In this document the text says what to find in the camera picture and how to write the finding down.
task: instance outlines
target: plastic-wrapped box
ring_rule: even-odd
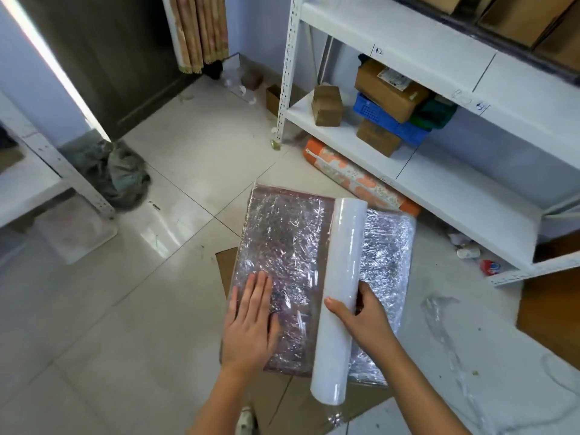
[[[256,185],[238,249],[232,285],[266,270],[273,279],[272,312],[282,336],[266,369],[310,376],[314,362],[334,198]],[[407,293],[415,219],[367,209],[360,278],[382,302],[397,333]],[[353,344],[349,380],[385,385],[374,362]]]

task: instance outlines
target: dark brown door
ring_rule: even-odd
[[[161,0],[20,2],[111,138],[194,79],[177,68]]]

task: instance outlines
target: blue plastic basket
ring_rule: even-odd
[[[425,136],[431,132],[431,130],[424,130],[423,128],[419,128],[417,125],[410,124],[409,122],[400,124],[384,109],[366,98],[362,93],[357,94],[357,101],[354,103],[353,110],[365,119],[381,126],[415,146],[421,145]]]

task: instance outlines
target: shelf board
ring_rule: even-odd
[[[345,110],[339,127],[314,124],[312,92],[286,111],[286,118],[369,173],[414,200],[519,269],[528,269],[542,211],[465,165],[429,137],[415,148],[402,143],[385,157],[356,136],[357,121]]]
[[[576,87],[394,0],[313,0],[301,20],[580,169]]]
[[[24,158],[0,172],[0,226],[64,192],[69,185],[24,144]]]
[[[345,108],[339,127],[316,126],[312,116],[312,95],[313,92],[310,92],[289,108],[286,118],[383,182],[394,182],[416,148],[401,143],[391,157],[385,157],[357,137],[357,128],[362,118],[350,107]]]
[[[395,187],[518,269],[532,267],[542,210],[429,140]]]

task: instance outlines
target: curtain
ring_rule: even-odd
[[[225,0],[163,0],[179,70],[201,73],[228,57]]]

